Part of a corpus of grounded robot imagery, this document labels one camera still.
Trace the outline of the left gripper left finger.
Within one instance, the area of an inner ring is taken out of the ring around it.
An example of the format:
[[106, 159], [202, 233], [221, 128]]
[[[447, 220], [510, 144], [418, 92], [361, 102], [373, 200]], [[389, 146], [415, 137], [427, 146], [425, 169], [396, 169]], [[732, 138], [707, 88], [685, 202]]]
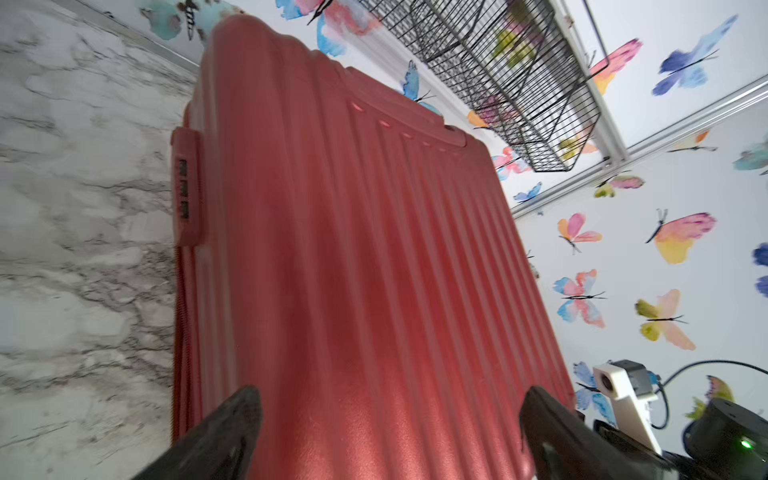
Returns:
[[262, 420], [258, 389], [244, 386], [134, 479], [244, 479], [248, 475]]

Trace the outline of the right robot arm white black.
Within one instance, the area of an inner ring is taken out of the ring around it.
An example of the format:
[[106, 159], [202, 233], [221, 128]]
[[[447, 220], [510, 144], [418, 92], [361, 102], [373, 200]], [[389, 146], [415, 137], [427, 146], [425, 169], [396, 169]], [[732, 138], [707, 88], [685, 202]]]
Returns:
[[767, 420], [732, 401], [710, 401], [702, 417], [686, 427], [684, 455], [657, 454], [603, 421], [595, 421], [594, 430], [643, 479], [767, 477]]

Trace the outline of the red hard-shell suitcase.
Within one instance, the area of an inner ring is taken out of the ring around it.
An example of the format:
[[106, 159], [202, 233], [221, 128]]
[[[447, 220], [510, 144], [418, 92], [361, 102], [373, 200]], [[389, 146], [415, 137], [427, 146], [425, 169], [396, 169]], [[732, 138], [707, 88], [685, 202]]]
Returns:
[[173, 132], [173, 430], [251, 385], [253, 479], [532, 479], [574, 393], [486, 146], [260, 19]]

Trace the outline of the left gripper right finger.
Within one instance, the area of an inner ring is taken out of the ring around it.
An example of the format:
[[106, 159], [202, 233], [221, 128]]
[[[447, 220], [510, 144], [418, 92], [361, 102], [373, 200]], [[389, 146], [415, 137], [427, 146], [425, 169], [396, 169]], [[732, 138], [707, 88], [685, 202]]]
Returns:
[[531, 387], [520, 428], [539, 479], [673, 479], [673, 464], [598, 421], [596, 431], [544, 388]]

